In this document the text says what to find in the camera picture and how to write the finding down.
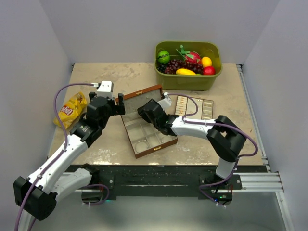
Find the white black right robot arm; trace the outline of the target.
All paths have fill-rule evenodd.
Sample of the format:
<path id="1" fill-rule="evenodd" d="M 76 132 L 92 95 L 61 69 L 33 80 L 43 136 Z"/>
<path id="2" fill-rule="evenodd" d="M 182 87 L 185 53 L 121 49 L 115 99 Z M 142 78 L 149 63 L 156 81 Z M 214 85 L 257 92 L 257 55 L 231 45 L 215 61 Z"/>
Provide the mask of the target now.
<path id="1" fill-rule="evenodd" d="M 166 136 L 190 136 L 208 140 L 219 156 L 214 183 L 220 189 L 231 184 L 230 174 L 246 137 L 226 116 L 217 119 L 186 119 L 179 115 L 166 114 L 159 102 L 151 99 L 137 109 L 138 115 L 151 123 Z"/>

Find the brown ring earring tray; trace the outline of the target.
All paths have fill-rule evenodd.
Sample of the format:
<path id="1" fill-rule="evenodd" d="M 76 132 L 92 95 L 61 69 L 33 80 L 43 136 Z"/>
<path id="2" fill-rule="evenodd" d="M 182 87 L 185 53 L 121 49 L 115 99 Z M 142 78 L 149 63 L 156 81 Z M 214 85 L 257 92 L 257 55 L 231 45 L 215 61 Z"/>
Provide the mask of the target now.
<path id="1" fill-rule="evenodd" d="M 212 119 L 214 105 L 214 102 L 212 100 L 193 98 L 193 101 L 196 103 L 198 111 L 194 115 L 186 116 L 187 118 L 202 120 Z M 175 114 L 179 116 L 184 116 L 185 114 L 190 114 L 190 111 L 193 111 L 193 113 L 195 113 L 196 105 L 192 102 L 192 100 L 188 99 L 187 97 L 178 96 Z"/>

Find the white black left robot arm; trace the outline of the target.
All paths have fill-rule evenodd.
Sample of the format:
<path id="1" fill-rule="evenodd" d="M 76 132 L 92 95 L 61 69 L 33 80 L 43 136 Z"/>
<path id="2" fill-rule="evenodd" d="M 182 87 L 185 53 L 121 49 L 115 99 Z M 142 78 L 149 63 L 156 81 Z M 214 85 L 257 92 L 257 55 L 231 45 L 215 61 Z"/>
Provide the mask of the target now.
<path id="1" fill-rule="evenodd" d="M 87 111 L 80 116 L 58 152 L 27 178 L 18 177 L 13 183 L 15 202 L 22 210 L 42 221 L 56 207 L 59 193 L 54 186 L 71 163 L 85 152 L 102 134 L 111 116 L 124 115 L 124 95 L 99 96 L 89 93 Z"/>

